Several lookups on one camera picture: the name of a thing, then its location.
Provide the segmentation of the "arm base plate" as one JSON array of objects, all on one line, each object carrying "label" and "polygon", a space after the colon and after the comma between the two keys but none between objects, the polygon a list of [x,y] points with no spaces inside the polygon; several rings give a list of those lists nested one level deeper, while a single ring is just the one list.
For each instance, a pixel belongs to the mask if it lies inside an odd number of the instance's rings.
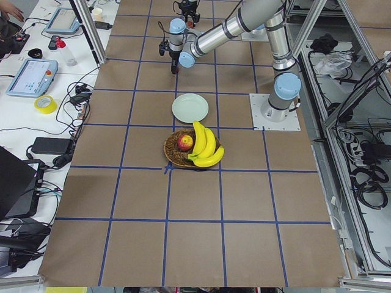
[{"label": "arm base plate", "polygon": [[243,32],[241,34],[242,41],[249,42],[269,42],[266,29],[255,29],[251,32]]},{"label": "arm base plate", "polygon": [[276,110],[269,104],[269,94],[250,93],[253,129],[256,131],[300,131],[298,114],[292,101],[289,108]]}]

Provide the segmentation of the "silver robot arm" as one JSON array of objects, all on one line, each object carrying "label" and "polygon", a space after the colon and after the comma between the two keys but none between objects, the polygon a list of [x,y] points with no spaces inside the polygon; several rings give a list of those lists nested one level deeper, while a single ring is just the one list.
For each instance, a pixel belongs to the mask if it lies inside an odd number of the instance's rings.
[{"label": "silver robot arm", "polygon": [[288,44],[284,11],[284,1],[246,1],[206,32],[190,28],[182,18],[174,18],[169,25],[169,38],[161,42],[159,53],[163,55],[169,52],[172,58],[171,72],[176,73],[179,65],[191,68],[197,59],[229,40],[265,27],[275,77],[273,90],[260,111],[269,121],[284,121],[294,111],[291,105],[301,90],[296,59]]}]

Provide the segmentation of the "person's hand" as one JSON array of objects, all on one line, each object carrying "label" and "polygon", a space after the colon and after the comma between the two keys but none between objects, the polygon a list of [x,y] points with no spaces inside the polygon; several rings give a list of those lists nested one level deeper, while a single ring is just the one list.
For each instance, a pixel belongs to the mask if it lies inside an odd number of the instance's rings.
[{"label": "person's hand", "polygon": [[0,10],[1,16],[3,16],[6,20],[9,20],[9,15],[12,15],[20,22],[24,22],[23,11],[20,10],[17,6],[12,4],[8,0],[0,0]]}]

